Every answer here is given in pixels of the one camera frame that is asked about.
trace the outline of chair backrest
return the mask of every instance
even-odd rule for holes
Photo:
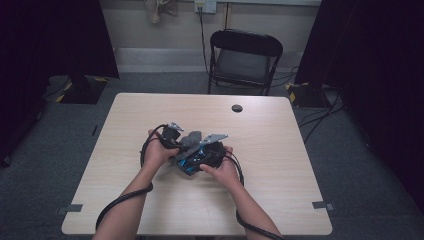
[[[225,29],[212,34],[210,38],[212,52],[214,47],[279,58],[283,45],[276,38],[259,33]]]

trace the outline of person's arm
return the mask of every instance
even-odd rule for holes
[[[121,196],[147,188],[159,168],[177,153],[178,149],[165,149],[159,140],[152,140],[147,147],[143,167]],[[93,239],[133,240],[137,234],[145,200],[146,194],[142,194],[114,206],[104,216]]]
[[[231,147],[226,147],[226,149],[229,153],[233,151]],[[236,168],[231,160],[224,158],[221,166],[216,169],[205,164],[200,165],[200,168],[211,174],[228,190],[243,221],[282,237],[282,234],[277,226],[275,226],[272,219],[240,183]],[[245,228],[245,231],[247,239],[268,239],[252,230]]]

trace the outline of forearm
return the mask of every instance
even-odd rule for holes
[[[143,167],[121,196],[147,188],[156,172],[155,168]],[[142,194],[114,206],[103,218],[93,239],[134,239],[145,200],[146,194]]]
[[[228,190],[236,205],[240,217],[246,222],[278,236],[282,236],[268,214],[252,198],[241,183],[234,183]],[[259,233],[246,229],[247,239],[268,239]]]

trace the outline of chair seat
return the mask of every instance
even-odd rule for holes
[[[267,56],[222,49],[217,59],[215,76],[265,84],[268,82],[269,65],[270,58]]]

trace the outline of wooden table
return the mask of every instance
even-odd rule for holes
[[[232,106],[243,111],[236,113]],[[245,176],[245,187],[283,235],[327,235],[332,226],[299,128],[286,98],[121,93],[106,119],[62,231],[91,235],[99,213],[140,169],[148,129],[175,122],[191,131],[228,134]],[[164,165],[147,195],[138,229],[142,235],[244,235],[227,191],[204,172],[186,176]]]

